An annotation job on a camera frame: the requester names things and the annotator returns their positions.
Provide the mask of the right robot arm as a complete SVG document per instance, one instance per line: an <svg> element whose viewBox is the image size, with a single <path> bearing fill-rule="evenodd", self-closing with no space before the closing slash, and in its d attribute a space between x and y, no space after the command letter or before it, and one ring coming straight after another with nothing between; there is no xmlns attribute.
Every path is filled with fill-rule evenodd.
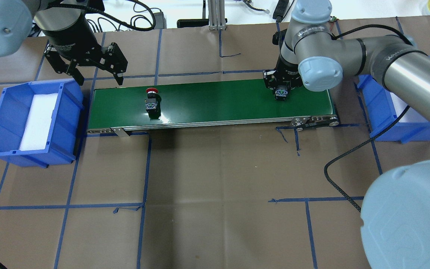
<svg viewBox="0 0 430 269"><path fill-rule="evenodd" d="M296 0L288 29L277 33L276 68L265 71L265 86L276 100L305 87L324 92L343 78L359 76L371 124L370 139L382 141L430 139L430 57L400 31L392 35L342 40L328 22L329 0ZM384 172L357 204L329 176L327 181L359 212L361 237L372 269L430 269L430 160Z"/></svg>

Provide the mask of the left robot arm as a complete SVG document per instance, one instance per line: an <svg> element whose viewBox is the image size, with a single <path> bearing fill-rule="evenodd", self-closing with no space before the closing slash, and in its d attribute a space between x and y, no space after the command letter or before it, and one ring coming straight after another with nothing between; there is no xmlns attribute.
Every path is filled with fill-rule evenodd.
<svg viewBox="0 0 430 269"><path fill-rule="evenodd" d="M48 39L43 55L56 73L82 85L78 67L96 67L122 85L127 59L116 43L101 46L85 17L104 10L101 0L0 0L0 57L15 53L36 24Z"/></svg>

